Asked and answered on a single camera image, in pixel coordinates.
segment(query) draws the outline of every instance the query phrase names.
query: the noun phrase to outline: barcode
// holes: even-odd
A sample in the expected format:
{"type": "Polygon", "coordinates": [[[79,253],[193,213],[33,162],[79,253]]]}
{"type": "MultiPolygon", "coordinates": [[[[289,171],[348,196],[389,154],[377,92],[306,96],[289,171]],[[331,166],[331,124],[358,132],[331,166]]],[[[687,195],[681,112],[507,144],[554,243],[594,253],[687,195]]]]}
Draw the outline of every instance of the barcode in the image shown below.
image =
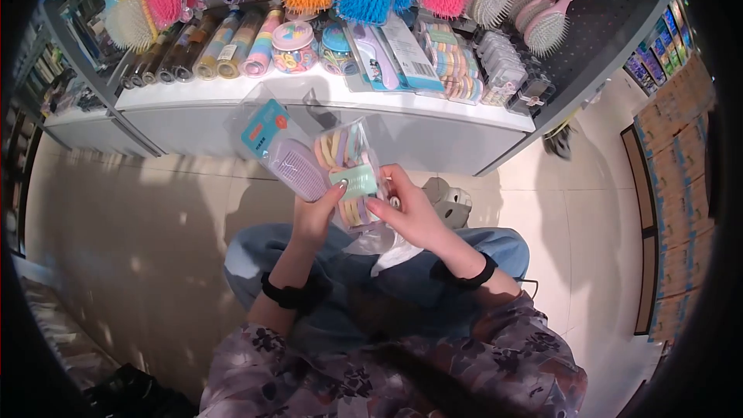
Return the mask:
{"type": "Polygon", "coordinates": [[[416,75],[429,76],[430,78],[436,77],[436,75],[433,74],[433,70],[431,70],[431,67],[428,65],[418,63],[417,61],[412,61],[410,63],[413,64],[413,71],[416,75]]]}

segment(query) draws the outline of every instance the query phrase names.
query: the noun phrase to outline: hand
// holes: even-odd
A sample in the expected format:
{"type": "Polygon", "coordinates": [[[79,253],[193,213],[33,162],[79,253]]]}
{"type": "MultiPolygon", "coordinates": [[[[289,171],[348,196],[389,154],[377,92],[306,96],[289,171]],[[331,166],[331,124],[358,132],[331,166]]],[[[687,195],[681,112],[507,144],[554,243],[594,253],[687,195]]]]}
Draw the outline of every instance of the hand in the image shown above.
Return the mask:
{"type": "Polygon", "coordinates": [[[346,192],[348,182],[338,182],[317,202],[308,203],[294,198],[294,224],[291,242],[317,251],[328,237],[328,226],[336,204],[346,192]]]}
{"type": "Polygon", "coordinates": [[[441,238],[451,230],[443,225],[426,193],[410,181],[398,164],[386,164],[380,168],[380,172],[390,178],[390,194],[400,199],[401,209],[395,210],[383,200],[370,198],[366,201],[369,210],[412,245],[436,253],[436,243],[441,242],[441,238]]]}

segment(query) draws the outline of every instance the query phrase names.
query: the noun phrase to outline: right hand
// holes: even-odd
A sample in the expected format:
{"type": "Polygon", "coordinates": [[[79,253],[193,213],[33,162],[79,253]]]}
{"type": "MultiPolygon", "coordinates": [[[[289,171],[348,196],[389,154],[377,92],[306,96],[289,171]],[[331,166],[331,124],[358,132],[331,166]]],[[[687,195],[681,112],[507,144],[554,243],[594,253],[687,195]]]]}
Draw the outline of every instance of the right hand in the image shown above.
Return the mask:
{"type": "Polygon", "coordinates": [[[380,173],[390,179],[390,195],[400,199],[401,209],[375,198],[367,199],[368,209],[412,245],[434,251],[435,244],[451,230],[443,225],[426,193],[398,164],[386,164],[380,167],[380,173]]]}

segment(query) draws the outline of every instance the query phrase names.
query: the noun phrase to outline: dark hair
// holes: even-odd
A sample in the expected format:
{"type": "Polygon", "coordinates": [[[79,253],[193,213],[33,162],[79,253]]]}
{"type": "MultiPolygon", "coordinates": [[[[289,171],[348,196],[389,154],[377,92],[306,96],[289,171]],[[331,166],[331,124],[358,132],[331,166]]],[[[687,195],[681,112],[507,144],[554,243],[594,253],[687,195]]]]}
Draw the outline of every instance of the dark hair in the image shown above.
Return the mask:
{"type": "Polygon", "coordinates": [[[374,349],[380,365],[396,370],[416,391],[447,418],[531,418],[535,413],[493,396],[474,394],[457,379],[421,360],[400,346],[388,344],[374,349]]]}

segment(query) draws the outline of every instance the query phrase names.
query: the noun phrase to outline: left hand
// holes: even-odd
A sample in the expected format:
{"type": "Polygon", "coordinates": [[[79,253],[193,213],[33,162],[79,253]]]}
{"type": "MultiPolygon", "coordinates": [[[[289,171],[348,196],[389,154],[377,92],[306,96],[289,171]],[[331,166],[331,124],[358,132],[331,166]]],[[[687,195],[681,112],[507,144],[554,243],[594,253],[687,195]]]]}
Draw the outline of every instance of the left hand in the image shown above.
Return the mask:
{"type": "Polygon", "coordinates": [[[294,224],[291,241],[313,251],[320,249],[328,237],[328,226],[335,206],[346,192],[347,184],[338,182],[317,202],[307,203],[299,197],[294,198],[294,224]]]}

